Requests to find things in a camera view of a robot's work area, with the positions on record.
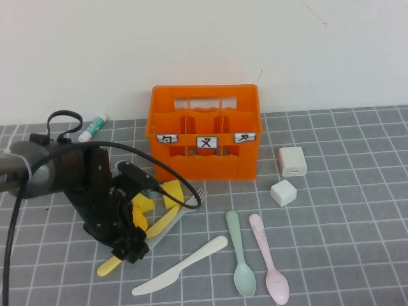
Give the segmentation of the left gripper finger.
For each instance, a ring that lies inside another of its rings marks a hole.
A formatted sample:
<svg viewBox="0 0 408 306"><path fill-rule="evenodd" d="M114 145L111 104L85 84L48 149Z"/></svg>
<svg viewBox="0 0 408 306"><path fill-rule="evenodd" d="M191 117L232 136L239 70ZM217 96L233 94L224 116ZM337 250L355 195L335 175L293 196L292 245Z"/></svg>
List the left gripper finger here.
<svg viewBox="0 0 408 306"><path fill-rule="evenodd" d="M119 256L120 251L124 247L124 243L132 238L141 238L141 228L136 227L134 224L126 224L123 222L117 222L113 224L113 238L110 242L112 248L112 254Z"/></svg>
<svg viewBox="0 0 408 306"><path fill-rule="evenodd" d="M124 247L119 253L119 258L123 261L135 263L144 258L150 251L144 238L135 237L124 243Z"/></svg>

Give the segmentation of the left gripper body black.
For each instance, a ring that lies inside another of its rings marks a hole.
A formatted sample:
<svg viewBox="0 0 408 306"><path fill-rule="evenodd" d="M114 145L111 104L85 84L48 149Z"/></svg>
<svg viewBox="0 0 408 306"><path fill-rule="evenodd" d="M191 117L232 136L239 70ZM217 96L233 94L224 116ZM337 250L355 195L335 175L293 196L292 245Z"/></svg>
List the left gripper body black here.
<svg viewBox="0 0 408 306"><path fill-rule="evenodd" d="M66 192L84 221L84 229L102 244L110 244L113 224L133 224L130 201L138 194L138 184L124 174L92 179L90 184Z"/></svg>

